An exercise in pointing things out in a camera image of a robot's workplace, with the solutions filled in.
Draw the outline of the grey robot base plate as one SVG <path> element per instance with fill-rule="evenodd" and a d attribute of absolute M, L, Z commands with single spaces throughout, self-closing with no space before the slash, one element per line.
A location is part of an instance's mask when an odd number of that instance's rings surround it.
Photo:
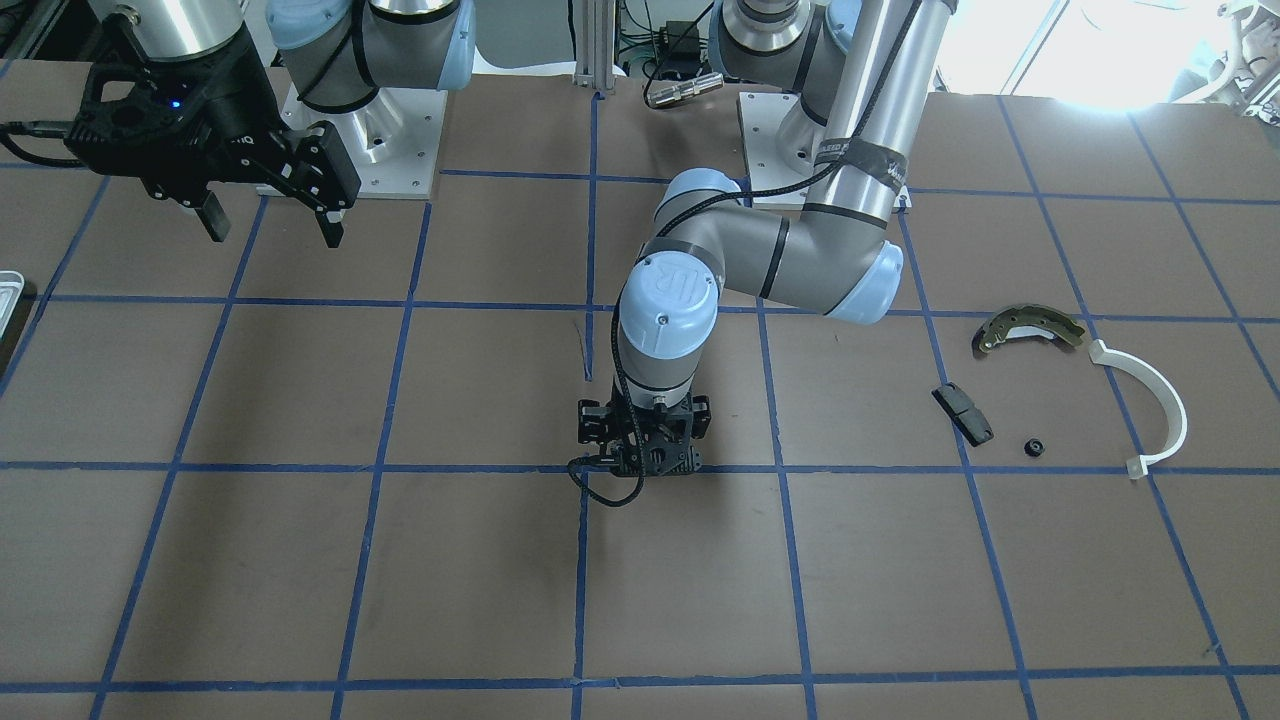
<path fill-rule="evenodd" d="M 923 104 L 914 115 L 899 111 L 893 120 L 881 122 L 891 128 L 890 136 L 908 150 L 914 143 Z M 800 106 L 797 94 L 772 94 L 742 91 L 739 94 L 739 118 L 748 165 L 749 184 L 753 190 L 772 190 L 799 183 L 814 174 L 813 158 L 823 138 L 826 127 L 817 124 Z M 768 211 L 800 211 L 809 190 L 754 199 L 751 205 Z M 891 213 L 911 206 L 908 187 L 899 191 Z"/>

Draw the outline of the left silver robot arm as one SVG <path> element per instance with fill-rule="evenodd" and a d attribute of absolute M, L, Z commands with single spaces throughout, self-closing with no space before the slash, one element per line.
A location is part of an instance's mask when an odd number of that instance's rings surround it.
<path fill-rule="evenodd" d="M 581 468 L 645 480 L 701 465 L 710 404 L 692 391 L 724 291 L 852 324 L 878 322 L 901 282 L 887 237 L 954 1 L 718 1 L 716 68 L 797 96 L 817 137 L 801 179 L 744 190 L 727 174 L 677 174 L 611 318 L 614 383 L 581 401 Z"/>

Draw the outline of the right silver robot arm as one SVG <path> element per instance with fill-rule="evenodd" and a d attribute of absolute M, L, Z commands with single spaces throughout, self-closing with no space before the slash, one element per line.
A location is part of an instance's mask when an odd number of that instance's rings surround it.
<path fill-rule="evenodd" d="M 111 55 L 91 65 L 61 141 L 102 176 L 133 177 L 189 209 L 211 240 L 229 220 L 211 183 L 265 184 L 311 210 L 326 246 L 362 181 L 357 161 L 394 145 L 392 108 L 356 136 L 344 120 L 389 90 L 456 91 L 474 72 L 471 1 L 270 1 L 266 22 L 298 102 L 289 126 L 236 1 L 93 1 Z"/>

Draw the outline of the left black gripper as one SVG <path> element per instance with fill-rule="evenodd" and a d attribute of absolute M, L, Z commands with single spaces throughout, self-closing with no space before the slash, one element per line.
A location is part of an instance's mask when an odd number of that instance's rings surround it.
<path fill-rule="evenodd" d="M 703 457 L 692 442 L 704 438 L 710 425 L 705 395 L 658 410 L 628 406 L 614 395 L 602 411 L 603 465 L 614 477 L 677 477 L 701 469 Z"/>

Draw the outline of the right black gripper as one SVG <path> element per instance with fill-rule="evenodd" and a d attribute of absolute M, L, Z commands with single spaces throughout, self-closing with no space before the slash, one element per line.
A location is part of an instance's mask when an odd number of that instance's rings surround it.
<path fill-rule="evenodd" d="M 91 170 L 141 181 L 155 197 L 197 201 L 212 242 L 230 220 L 212 182 L 269 184 L 301 201 L 352 201 L 360 179 L 328 122 L 292 129 L 246 28 L 186 59 L 150 56 L 136 28 L 109 26 L 110 53 L 91 65 L 64 145 Z M 329 249 L 344 210 L 316 210 Z"/>

